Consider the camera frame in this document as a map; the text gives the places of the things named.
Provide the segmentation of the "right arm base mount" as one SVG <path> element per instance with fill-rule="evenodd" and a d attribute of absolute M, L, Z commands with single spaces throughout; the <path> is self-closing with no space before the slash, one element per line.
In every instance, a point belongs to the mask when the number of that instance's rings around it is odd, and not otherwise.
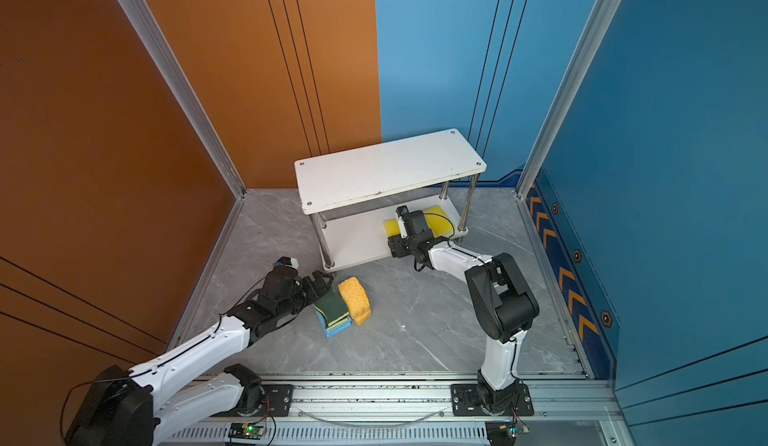
<path fill-rule="evenodd" d="M 453 414 L 465 416 L 516 416 L 535 414 L 528 386 L 514 381 L 503 390 L 492 390 L 485 384 L 458 383 L 450 387 Z"/>

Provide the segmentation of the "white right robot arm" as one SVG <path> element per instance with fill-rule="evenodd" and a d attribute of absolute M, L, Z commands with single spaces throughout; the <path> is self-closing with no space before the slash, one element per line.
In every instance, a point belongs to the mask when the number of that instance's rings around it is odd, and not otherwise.
<path fill-rule="evenodd" d="M 521 349 L 540 313 L 529 282 L 510 254 L 483 255 L 435 235 L 425 211 L 400 206 L 396 214 L 398 232 L 388 238 L 391 255 L 411 256 L 415 270 L 444 272 L 466 284 L 475 317 L 486 335 L 477 394 L 485 411 L 502 414 L 524 386 L 518 376 Z"/>

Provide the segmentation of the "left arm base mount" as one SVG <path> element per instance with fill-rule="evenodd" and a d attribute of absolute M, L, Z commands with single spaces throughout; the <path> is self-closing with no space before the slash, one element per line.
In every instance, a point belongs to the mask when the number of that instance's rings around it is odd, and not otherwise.
<path fill-rule="evenodd" d="M 291 409 L 293 393 L 292 384 L 247 386 L 234 411 L 241 417 L 287 417 Z"/>

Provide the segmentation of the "orange cellulose sponge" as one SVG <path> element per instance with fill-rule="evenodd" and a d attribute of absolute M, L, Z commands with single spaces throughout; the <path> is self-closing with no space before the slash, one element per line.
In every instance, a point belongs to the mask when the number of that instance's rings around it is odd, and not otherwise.
<path fill-rule="evenodd" d="M 351 277 L 339 284 L 339 293 L 347 305 L 349 316 L 357 326 L 364 325 L 371 317 L 371 304 L 362 284 Z"/>

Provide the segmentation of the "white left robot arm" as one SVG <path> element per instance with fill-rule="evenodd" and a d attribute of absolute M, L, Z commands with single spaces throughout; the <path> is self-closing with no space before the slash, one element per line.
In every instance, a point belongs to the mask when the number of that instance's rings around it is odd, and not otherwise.
<path fill-rule="evenodd" d="M 112 366 L 84 383 L 87 393 L 71 424 L 61 424 L 65 445 L 158 445 L 221 412 L 269 414 L 262 379 L 235 364 L 199 384 L 197 378 L 268 334 L 287 326 L 331 290 L 333 275 L 301 277 L 283 257 L 215 324 L 178 347 L 127 370 Z"/>

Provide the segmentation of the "yellow sponge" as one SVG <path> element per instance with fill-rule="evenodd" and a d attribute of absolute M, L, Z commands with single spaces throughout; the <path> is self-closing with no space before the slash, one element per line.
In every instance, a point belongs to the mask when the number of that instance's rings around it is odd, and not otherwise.
<path fill-rule="evenodd" d="M 423 214 L 425 216 L 431 215 L 431 216 L 439 216 L 442 218 L 449 218 L 448 214 L 440 206 L 433 206 L 428 209 L 424 209 Z"/>
<path fill-rule="evenodd" d="M 451 238 L 455 234 L 453 223 L 445 215 L 425 212 L 424 216 L 435 237 Z"/>
<path fill-rule="evenodd" d="M 400 236 L 400 227 L 397 219 L 389 219 L 384 221 L 386 237 Z"/>

